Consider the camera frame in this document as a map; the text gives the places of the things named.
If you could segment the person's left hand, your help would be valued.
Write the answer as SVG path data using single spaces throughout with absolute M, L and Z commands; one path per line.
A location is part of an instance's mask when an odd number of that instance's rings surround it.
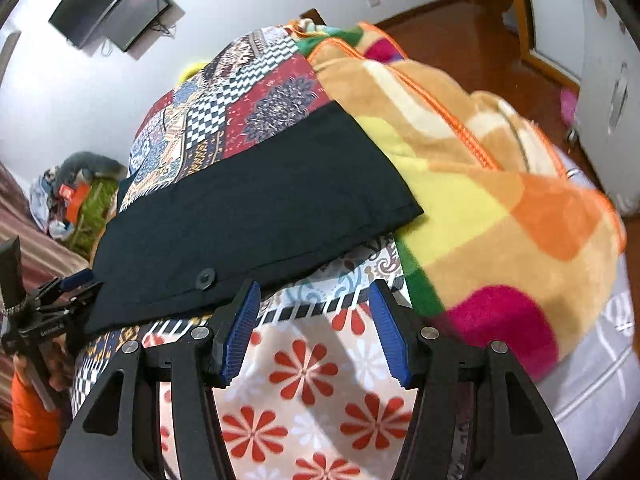
M 75 361 L 66 351 L 66 336 L 61 335 L 52 339 L 43 350 L 43 359 L 50 373 L 50 386 L 58 392 L 67 390 L 73 383 Z M 26 387 L 32 386 L 29 378 L 28 359 L 17 353 L 13 356 L 14 372 L 20 382 Z

